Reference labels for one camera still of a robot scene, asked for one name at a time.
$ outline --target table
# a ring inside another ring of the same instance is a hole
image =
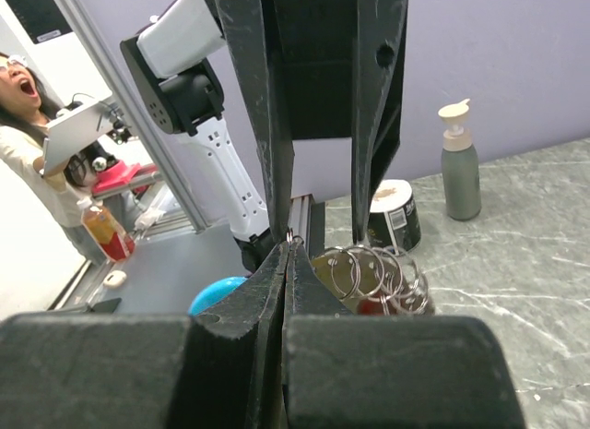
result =
[[[171,196],[167,203],[175,203],[174,198]],[[171,212],[168,205],[162,209]],[[317,252],[323,249],[323,203],[311,204],[308,197],[296,198],[291,204],[289,221],[308,237],[308,246],[319,249]],[[211,283],[249,275],[227,222],[199,233],[182,215],[167,223],[157,224],[138,236],[136,250],[126,261],[91,268],[59,307],[121,298],[117,314],[185,314],[197,294]],[[118,289],[105,288],[102,281],[115,269],[127,275],[126,282]]]
[[[440,175],[412,182],[412,252],[440,314],[500,341],[527,423],[590,427],[590,138],[480,167],[483,209],[445,215]],[[349,198],[326,206],[326,246],[350,244]]]

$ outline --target screw hole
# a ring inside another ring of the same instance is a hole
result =
[[[204,325],[212,325],[220,320],[219,316],[215,314],[199,314],[196,319]]]
[[[382,67],[383,69],[386,69],[392,65],[392,63],[394,62],[394,57],[394,48],[392,48],[386,43],[379,46],[379,49],[375,54],[375,60],[377,61],[377,65],[379,65],[379,67]]]

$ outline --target red object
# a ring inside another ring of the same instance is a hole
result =
[[[119,161],[106,171],[97,173],[99,182],[92,188],[92,194],[97,195],[122,185],[128,185],[140,171],[142,171],[142,167],[138,163],[127,165],[124,161]]]
[[[389,309],[390,316],[397,315],[397,310],[394,308],[391,302],[387,302],[387,308]],[[360,300],[359,304],[357,305],[357,314],[361,316],[384,316],[384,306],[381,302],[374,302],[368,298],[364,298]]]
[[[114,261],[123,261],[136,250],[136,242],[127,233],[114,233],[107,244],[100,243],[102,251]]]
[[[136,174],[136,176],[139,175],[145,175],[147,173],[154,173],[158,170],[158,167],[155,164],[147,164],[146,166],[142,166],[142,168],[139,170],[139,172]],[[151,185],[145,185],[145,186],[139,186],[136,187],[133,191],[136,197],[139,197],[141,195],[143,195],[149,188],[151,187]]]

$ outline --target white pump dispenser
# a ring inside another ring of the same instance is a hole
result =
[[[441,108],[439,117],[449,126],[444,131],[442,147],[451,152],[465,150],[473,144],[471,132],[463,127],[469,113],[470,99],[455,104],[448,104]]]

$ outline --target woman's open mouth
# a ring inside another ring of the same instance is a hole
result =
[[[20,90],[22,90],[28,96],[37,97],[37,90],[30,81],[22,80],[18,85],[20,86]]]

